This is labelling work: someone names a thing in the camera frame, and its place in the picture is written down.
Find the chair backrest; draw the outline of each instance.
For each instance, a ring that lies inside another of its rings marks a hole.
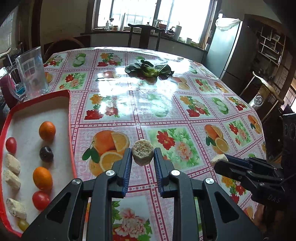
[[[255,79],[258,78],[261,83],[262,86],[260,87],[258,93],[255,95],[255,97],[250,101],[249,105],[251,107],[253,107],[257,112],[260,109],[260,107],[263,105],[263,102],[267,99],[268,95],[271,93],[276,101],[273,104],[273,106],[271,107],[271,109],[267,112],[267,114],[261,119],[261,122],[265,122],[266,119],[268,118],[268,116],[270,115],[270,113],[276,108],[276,106],[278,104],[283,105],[284,104],[284,100],[281,99],[277,92],[275,91],[275,89],[263,78],[261,78],[260,76],[256,75],[255,72],[253,71],[253,78],[251,79],[251,81],[248,83],[248,85],[244,88],[244,90],[242,91],[242,93],[239,96],[242,96],[242,94],[245,92],[245,90],[248,88],[248,86],[250,85],[250,83]]]
[[[128,26],[131,27],[131,31],[130,31],[130,35],[128,38],[128,47],[131,46],[131,39],[133,36],[133,28],[141,28],[141,36],[140,36],[140,41],[139,41],[139,48],[140,49],[148,49],[148,44],[149,44],[149,38],[150,38],[150,33],[151,30],[155,30],[158,32],[158,38],[157,38],[157,43],[156,43],[156,48],[155,50],[158,50],[159,47],[159,41],[160,41],[160,36],[161,33],[163,33],[165,31],[165,29],[159,29],[150,25],[132,25],[132,24],[128,24]]]
[[[67,39],[60,39],[56,42],[53,42],[49,48],[47,49],[45,55],[44,55],[44,61],[47,61],[50,56],[52,56],[54,53],[72,50],[72,49],[79,49],[79,48],[85,48],[85,46],[74,38],[67,38]]]

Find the floral tablecloth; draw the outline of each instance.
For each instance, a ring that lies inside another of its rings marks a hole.
[[[129,77],[125,66],[142,59],[168,64],[175,73],[157,81]],[[125,148],[147,139],[176,169],[213,178],[253,218],[257,204],[250,192],[216,174],[210,160],[222,153],[266,158],[262,125],[254,109],[202,64],[152,50],[97,47],[54,54],[44,67],[51,91],[71,91],[79,178],[95,178]],[[173,212],[173,199],[159,196],[153,162],[133,162],[126,198],[112,202],[113,240],[172,240]]]

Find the refrigerator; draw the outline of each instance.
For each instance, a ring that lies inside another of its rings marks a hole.
[[[222,80],[233,92],[240,94],[257,52],[257,37],[240,22],[229,30],[216,28],[204,66]]]

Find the plastic bag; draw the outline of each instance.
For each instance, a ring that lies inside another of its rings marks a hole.
[[[239,24],[241,21],[237,18],[218,18],[216,21],[216,27],[219,30],[226,31]]]

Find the metal screw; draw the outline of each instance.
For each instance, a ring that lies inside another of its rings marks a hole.
[[[113,170],[106,171],[107,176],[113,176],[114,174],[115,174],[115,172]]]
[[[78,185],[80,182],[81,182],[81,180],[79,178],[75,178],[72,180],[73,185]]]
[[[214,179],[208,177],[208,178],[205,179],[205,182],[206,182],[207,184],[213,184],[215,181],[214,181]]]
[[[172,174],[173,176],[178,176],[178,175],[180,175],[180,172],[179,172],[178,170],[172,170],[172,171],[171,171],[171,174]]]

